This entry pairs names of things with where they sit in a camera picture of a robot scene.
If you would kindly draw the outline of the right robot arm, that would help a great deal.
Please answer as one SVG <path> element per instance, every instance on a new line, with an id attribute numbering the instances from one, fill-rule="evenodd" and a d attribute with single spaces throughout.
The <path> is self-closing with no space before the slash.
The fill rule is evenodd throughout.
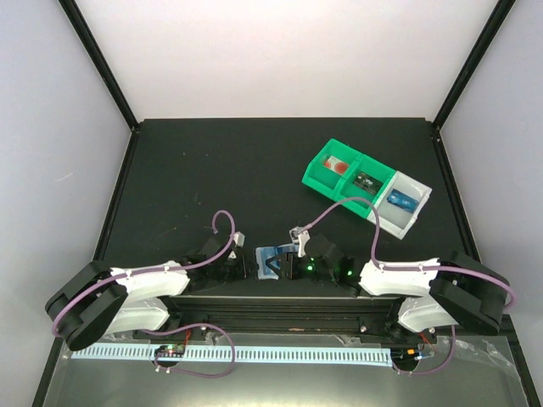
<path id="1" fill-rule="evenodd" d="M 383 325 L 396 342 L 451 325 L 495 335 L 507 304 L 508 280 L 457 251 L 444 258 L 376 266 L 343 254 L 336 244 L 316 235 L 301 244 L 257 248 L 255 257 L 261 280 L 329 279 L 353 297 L 398 297 Z"/>

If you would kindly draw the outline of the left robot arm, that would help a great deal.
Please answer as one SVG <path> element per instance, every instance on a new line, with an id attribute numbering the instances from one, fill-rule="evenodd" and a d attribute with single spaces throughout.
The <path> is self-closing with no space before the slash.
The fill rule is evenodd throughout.
<path id="1" fill-rule="evenodd" d="M 94 260 L 46 302 L 53 333 L 71 351 L 121 332 L 150 330 L 163 338 L 175 337 L 182 318 L 166 300 L 244 279 L 244 240 L 240 231 L 232 238 L 217 234 L 179 261 L 131 270 Z"/>

